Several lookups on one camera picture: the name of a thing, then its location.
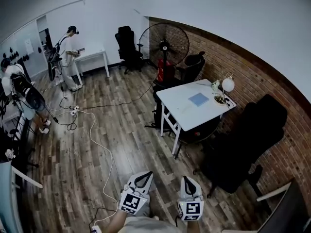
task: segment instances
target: white globe lampshade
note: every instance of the white globe lampshade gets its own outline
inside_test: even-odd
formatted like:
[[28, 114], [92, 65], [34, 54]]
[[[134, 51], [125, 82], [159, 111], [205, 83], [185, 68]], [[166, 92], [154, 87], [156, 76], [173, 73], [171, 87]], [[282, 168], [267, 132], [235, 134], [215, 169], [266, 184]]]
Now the white globe lampshade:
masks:
[[234, 81], [232, 80], [232, 78], [224, 79], [224, 81], [222, 83], [222, 87], [227, 92], [233, 91], [233, 89], [234, 89]]

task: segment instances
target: black and white square marker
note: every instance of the black and white square marker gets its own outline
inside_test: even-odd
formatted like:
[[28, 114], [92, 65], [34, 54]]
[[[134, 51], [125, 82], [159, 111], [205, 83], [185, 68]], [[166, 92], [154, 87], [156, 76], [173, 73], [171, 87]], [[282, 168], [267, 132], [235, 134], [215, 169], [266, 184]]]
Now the black and white square marker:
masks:
[[181, 209], [181, 206], [180, 206], [180, 205], [178, 206], [178, 211], [179, 211], [180, 217], [182, 218], [183, 215], [184, 215], [184, 213], [183, 213], [183, 210]]
[[200, 203], [187, 203], [187, 214], [199, 214]]
[[140, 201], [140, 198], [135, 197], [131, 194], [127, 194], [126, 198], [123, 202], [123, 205], [130, 207], [130, 208], [133, 208], [133, 209], [137, 209], [139, 201]]
[[191, 220], [197, 220], [199, 216], [186, 216], [185, 220], [191, 221]]
[[125, 212], [128, 212], [128, 213], [131, 213], [131, 214], [134, 214], [134, 213], [135, 213], [135, 211], [133, 211], [133, 210], [131, 210], [131, 209], [128, 209], [128, 208], [126, 208], [126, 207], [124, 207], [124, 206], [121, 207], [121, 210], [123, 210], [123, 211], [125, 211]]

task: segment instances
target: red object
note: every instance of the red object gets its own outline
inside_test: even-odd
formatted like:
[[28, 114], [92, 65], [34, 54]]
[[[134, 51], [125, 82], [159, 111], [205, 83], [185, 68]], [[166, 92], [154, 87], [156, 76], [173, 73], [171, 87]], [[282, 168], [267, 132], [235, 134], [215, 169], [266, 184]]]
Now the red object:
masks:
[[164, 80], [167, 82], [173, 79], [175, 76], [174, 66], [170, 62], [166, 61], [165, 71], [163, 67], [164, 67], [163, 59], [159, 59], [157, 63], [157, 80], [159, 82], [163, 82]]

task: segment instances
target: lamp base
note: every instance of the lamp base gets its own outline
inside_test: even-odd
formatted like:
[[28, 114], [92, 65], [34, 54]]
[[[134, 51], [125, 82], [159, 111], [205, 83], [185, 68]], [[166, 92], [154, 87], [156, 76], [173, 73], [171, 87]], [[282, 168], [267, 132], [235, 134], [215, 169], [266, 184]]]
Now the lamp base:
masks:
[[214, 96], [214, 99], [218, 104], [225, 105], [224, 97], [217, 95], [217, 96]]

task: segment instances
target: desk lamp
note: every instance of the desk lamp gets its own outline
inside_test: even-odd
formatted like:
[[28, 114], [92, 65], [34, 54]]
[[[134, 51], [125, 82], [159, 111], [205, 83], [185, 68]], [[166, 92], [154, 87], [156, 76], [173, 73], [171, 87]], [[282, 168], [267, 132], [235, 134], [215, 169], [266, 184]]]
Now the desk lamp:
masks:
[[232, 79], [232, 72], [229, 72], [226, 74], [225, 79], [222, 82], [222, 87], [223, 87], [223, 94], [214, 96], [215, 101], [221, 105], [225, 104], [225, 91], [230, 92], [230, 91], [233, 91], [234, 89], [234, 81]]

